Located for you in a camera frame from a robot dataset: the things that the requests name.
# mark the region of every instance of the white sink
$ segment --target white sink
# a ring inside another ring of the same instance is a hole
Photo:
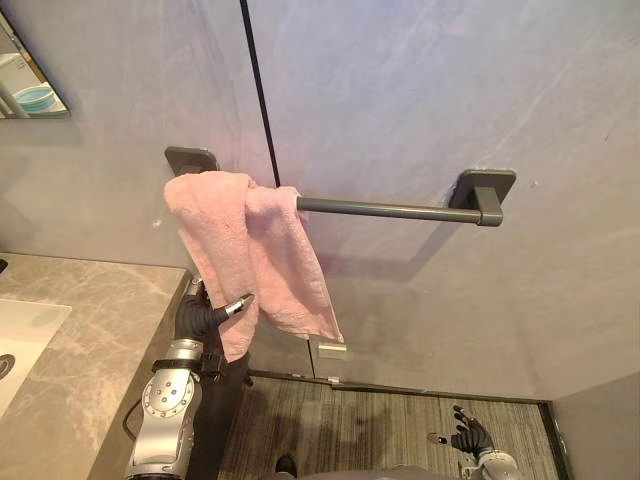
[[[0,417],[71,307],[0,299]]]

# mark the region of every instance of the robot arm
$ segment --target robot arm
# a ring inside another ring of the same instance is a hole
[[[521,480],[522,474],[511,455],[496,450],[491,435],[473,416],[462,407],[454,405],[453,416],[462,425],[457,425],[458,433],[449,438],[431,434],[429,439],[440,445],[450,444],[464,453],[470,453],[476,465],[461,469],[462,478],[468,480]]]
[[[204,338],[253,301],[247,294],[212,308],[204,284],[192,285],[176,315],[174,339],[142,395],[144,417],[127,465],[127,480],[184,480],[194,443],[193,419],[200,406]]]

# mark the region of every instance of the pink towel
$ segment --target pink towel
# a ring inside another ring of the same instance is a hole
[[[214,306],[245,293],[249,309],[220,326],[228,361],[249,348],[259,309],[280,329],[343,341],[293,187],[259,187],[245,174],[205,172],[167,183],[164,196]]]

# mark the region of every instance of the countertop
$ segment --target countertop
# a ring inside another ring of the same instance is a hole
[[[122,478],[124,412],[164,353],[180,268],[0,254],[0,298],[72,312],[0,419],[0,479]]]

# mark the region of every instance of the floor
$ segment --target floor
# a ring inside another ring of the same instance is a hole
[[[465,456],[427,441],[455,433],[451,407],[471,410],[496,448],[529,480],[557,480],[537,405],[332,390],[328,385],[254,378],[234,419],[218,480],[252,480],[291,453],[299,476],[332,470],[418,465],[458,478]]]

